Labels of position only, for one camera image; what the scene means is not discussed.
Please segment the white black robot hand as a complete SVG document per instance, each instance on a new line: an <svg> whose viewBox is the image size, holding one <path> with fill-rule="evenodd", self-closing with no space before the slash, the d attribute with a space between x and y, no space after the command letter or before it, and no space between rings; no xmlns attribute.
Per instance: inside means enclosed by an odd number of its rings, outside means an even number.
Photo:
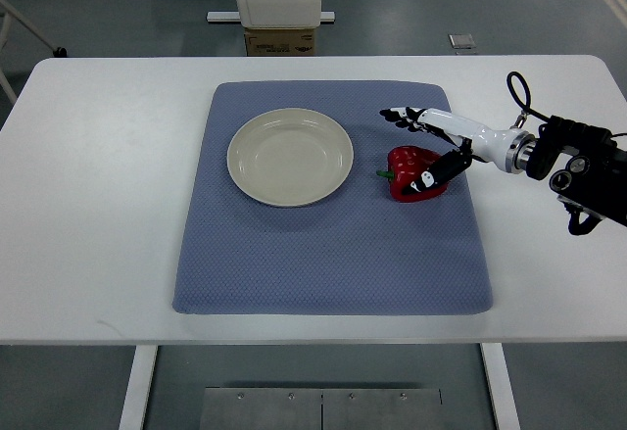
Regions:
<svg viewBox="0 0 627 430"><path fill-rule="evenodd" d="M402 186L413 195L435 190L464 172L472 162L492 163L506 173L525 170L524 158L535 145L535 137L514 126L495 130L483 123L438 109L399 107L384 109L380 115L410 132L427 132L455 146Z"/></svg>

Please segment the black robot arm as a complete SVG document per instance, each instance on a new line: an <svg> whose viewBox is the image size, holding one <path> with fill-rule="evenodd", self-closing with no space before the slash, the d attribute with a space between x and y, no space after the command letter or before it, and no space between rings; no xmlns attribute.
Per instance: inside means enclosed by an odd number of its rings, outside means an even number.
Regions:
<svg viewBox="0 0 627 430"><path fill-rule="evenodd" d="M604 219L626 224L626 152L610 130L552 116L516 164L549 181L569 213L570 234L587 235Z"/></svg>

